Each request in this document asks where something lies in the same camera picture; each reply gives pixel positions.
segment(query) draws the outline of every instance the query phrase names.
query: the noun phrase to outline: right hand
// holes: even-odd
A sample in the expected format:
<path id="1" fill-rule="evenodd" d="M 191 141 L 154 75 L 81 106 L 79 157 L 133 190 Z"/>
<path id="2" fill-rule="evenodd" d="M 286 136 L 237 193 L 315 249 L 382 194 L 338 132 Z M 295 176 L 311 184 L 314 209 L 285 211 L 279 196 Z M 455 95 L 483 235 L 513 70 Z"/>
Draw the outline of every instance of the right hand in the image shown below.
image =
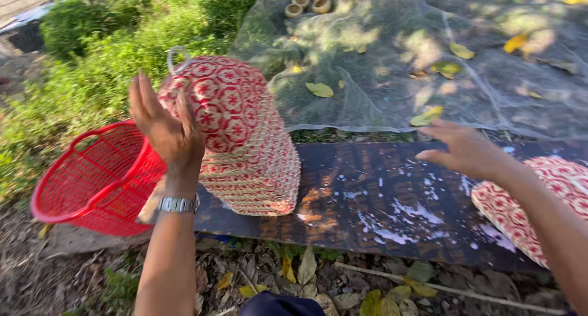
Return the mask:
<path id="1" fill-rule="evenodd" d="M 447 144 L 449 153 L 438 149 L 425 150 L 416 159 L 429 161 L 464 173 L 468 177 L 502 182 L 513 174 L 528 169 L 512 156 L 484 138 L 474 128 L 463 128 L 445 120 L 434 120 L 420 128 L 425 135 Z"/>

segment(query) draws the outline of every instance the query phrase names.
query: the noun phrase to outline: forearm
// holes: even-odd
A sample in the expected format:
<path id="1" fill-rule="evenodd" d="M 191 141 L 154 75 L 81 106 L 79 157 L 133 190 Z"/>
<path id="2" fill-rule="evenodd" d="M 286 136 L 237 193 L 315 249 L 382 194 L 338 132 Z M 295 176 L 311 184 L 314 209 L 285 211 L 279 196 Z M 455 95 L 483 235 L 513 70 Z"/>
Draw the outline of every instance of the forearm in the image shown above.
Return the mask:
<path id="1" fill-rule="evenodd" d="M 558 282 L 580 315 L 588 315 L 588 229 L 530 169 L 497 182 L 524 208 Z"/>
<path id="2" fill-rule="evenodd" d="M 161 212 L 143 266 L 135 315 L 193 315 L 194 214 Z"/>

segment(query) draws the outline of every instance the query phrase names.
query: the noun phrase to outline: silver watch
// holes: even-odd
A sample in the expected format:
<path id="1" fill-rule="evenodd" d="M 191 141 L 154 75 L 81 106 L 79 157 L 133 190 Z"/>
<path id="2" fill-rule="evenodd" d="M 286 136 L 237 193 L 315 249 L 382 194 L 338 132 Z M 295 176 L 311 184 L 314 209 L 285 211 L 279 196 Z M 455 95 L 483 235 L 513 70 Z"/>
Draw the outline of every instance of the silver watch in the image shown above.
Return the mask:
<path id="1" fill-rule="evenodd" d="M 194 199 L 181 199 L 172 196 L 164 196 L 157 209 L 169 212 L 196 212 L 200 207 L 200 196 L 196 194 Z"/>

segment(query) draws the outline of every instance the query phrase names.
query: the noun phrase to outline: dark clothing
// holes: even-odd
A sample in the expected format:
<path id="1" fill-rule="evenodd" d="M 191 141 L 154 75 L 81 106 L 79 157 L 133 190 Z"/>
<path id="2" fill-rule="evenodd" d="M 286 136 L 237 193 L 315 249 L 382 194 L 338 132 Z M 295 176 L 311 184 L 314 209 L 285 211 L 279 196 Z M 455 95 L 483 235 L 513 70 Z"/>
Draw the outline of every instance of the dark clothing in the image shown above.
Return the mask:
<path id="1" fill-rule="evenodd" d="M 325 313 L 315 300 L 263 291 L 251 298 L 239 315 L 325 316 Z"/>

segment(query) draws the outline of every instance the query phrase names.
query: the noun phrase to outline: left hand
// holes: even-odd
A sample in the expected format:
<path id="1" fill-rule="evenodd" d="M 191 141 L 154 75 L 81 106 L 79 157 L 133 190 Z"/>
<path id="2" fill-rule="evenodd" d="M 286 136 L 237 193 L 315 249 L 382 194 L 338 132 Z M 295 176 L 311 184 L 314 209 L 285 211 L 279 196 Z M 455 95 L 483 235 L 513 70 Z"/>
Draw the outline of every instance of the left hand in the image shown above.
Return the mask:
<path id="1" fill-rule="evenodd" d="M 142 71 L 128 88 L 129 113 L 151 146 L 168 166 L 167 194 L 193 198 L 205 151 L 205 135 L 200 131 L 184 89 L 177 97 L 180 120 L 157 100 L 151 80 Z"/>

